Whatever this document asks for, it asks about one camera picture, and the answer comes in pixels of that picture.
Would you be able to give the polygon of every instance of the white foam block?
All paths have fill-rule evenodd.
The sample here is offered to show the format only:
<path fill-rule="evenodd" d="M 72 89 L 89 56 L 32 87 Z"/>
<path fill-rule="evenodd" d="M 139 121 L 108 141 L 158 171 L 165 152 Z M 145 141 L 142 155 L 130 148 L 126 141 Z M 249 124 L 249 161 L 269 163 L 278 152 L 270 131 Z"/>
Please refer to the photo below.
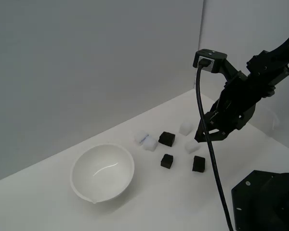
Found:
<path fill-rule="evenodd" d="M 152 136 L 148 136 L 143 142 L 143 148 L 152 152 L 156 149 L 157 145 L 158 141 L 155 140 Z"/>
<path fill-rule="evenodd" d="M 149 136 L 148 133 L 146 133 L 145 131 L 139 131 L 135 136 L 134 136 L 134 141 L 136 142 L 136 144 L 138 144 L 139 146 L 143 144 L 143 142 L 145 141 L 145 139 Z"/>
<path fill-rule="evenodd" d="M 189 154 L 193 153 L 199 148 L 200 148 L 200 145 L 196 140 L 191 140 L 185 144 L 185 149 L 187 150 Z"/>
<path fill-rule="evenodd" d="M 180 125 L 179 133 L 187 136 L 193 130 L 193 124 L 190 122 L 183 122 Z"/>

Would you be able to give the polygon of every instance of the foam cube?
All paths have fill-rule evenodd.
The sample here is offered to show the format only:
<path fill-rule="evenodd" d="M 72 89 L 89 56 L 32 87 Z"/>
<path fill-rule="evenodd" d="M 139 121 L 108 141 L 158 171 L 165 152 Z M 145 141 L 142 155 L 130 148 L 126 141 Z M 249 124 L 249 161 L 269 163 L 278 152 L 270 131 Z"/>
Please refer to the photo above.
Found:
<path fill-rule="evenodd" d="M 173 155 L 165 154 L 163 159 L 160 162 L 160 165 L 162 167 L 170 169 L 172 163 L 173 163 Z"/>
<path fill-rule="evenodd" d="M 156 149 L 157 145 L 158 145 L 158 141 L 150 135 L 147 136 L 147 138 L 143 142 L 143 148 L 151 152 L 153 152 Z"/>
<path fill-rule="evenodd" d="M 206 165 L 206 159 L 201 156 L 194 156 L 193 171 L 204 172 Z"/>
<path fill-rule="evenodd" d="M 162 143 L 162 144 L 164 144 L 166 146 L 172 147 L 174 139 L 175 139 L 175 135 L 174 134 L 164 131 L 159 136 L 158 142 L 160 142 L 160 143 Z"/>
<path fill-rule="evenodd" d="M 145 131 L 139 131 L 137 134 L 134 136 L 134 141 L 136 142 L 137 145 L 141 146 L 145 139 L 149 136 L 148 133 Z"/>
<path fill-rule="evenodd" d="M 199 148 L 200 148 L 200 145 L 196 140 L 191 140 L 185 144 L 185 150 L 187 150 L 189 154 L 193 153 Z"/>
<path fill-rule="evenodd" d="M 187 136 L 193 130 L 193 124 L 190 122 L 183 122 L 180 125 L 179 133 Z"/>

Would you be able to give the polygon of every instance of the white table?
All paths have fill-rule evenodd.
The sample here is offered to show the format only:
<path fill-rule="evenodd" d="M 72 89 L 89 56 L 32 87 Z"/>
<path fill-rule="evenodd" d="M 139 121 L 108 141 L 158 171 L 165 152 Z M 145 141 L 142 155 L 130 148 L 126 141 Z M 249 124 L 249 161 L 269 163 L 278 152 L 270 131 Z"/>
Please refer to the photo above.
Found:
<path fill-rule="evenodd" d="M 213 101 L 203 96 L 205 111 Z M 194 123 L 188 137 L 178 134 L 182 121 Z M 193 90 L 132 118 L 44 161 L 0 180 L 0 231 L 226 231 L 206 143 L 187 154 L 199 122 Z M 154 152 L 132 142 L 144 129 L 155 138 L 176 134 L 172 148 Z M 123 145 L 135 161 L 131 185 L 117 199 L 93 205 L 78 198 L 69 184 L 74 160 L 97 143 Z M 254 169 L 289 172 L 289 149 L 247 124 L 226 140 L 214 142 L 219 172 L 233 217 L 231 189 Z M 174 155 L 171 169 L 160 166 L 165 153 Z M 206 158 L 206 171 L 192 172 L 194 155 Z"/>

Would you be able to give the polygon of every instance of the white wall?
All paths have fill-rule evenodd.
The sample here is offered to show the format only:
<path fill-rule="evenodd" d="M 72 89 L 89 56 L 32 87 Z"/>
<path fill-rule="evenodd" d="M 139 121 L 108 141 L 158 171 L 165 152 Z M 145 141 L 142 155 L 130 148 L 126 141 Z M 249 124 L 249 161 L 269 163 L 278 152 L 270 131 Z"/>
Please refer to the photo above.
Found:
<path fill-rule="evenodd" d="M 191 89 L 202 2 L 0 0 L 0 179 Z"/>
<path fill-rule="evenodd" d="M 277 48 L 288 37 L 289 0 L 205 0 L 200 48 L 228 54 L 245 74 L 253 55 Z M 203 72 L 201 89 L 216 100 L 224 83 L 222 75 Z M 273 97 L 257 104 L 251 124 L 289 147 L 289 77 Z"/>

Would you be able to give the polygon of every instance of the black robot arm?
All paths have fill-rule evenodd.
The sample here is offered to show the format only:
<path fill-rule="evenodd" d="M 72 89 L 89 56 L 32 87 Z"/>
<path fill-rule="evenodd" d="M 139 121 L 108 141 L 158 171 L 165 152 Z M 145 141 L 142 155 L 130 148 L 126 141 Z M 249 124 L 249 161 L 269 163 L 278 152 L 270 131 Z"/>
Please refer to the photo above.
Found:
<path fill-rule="evenodd" d="M 219 99 L 205 114 L 205 123 L 212 141 L 224 140 L 234 129 L 240 130 L 254 114 L 256 103 L 274 95 L 275 85 L 289 76 L 289 38 L 273 51 L 262 51 L 247 62 L 250 74 L 237 71 L 228 61 L 227 55 L 217 51 L 202 49 L 196 52 L 193 67 L 197 68 L 201 59 L 211 60 L 203 70 L 221 73 L 226 78 L 224 90 Z M 195 140 L 206 141 L 199 123 Z"/>

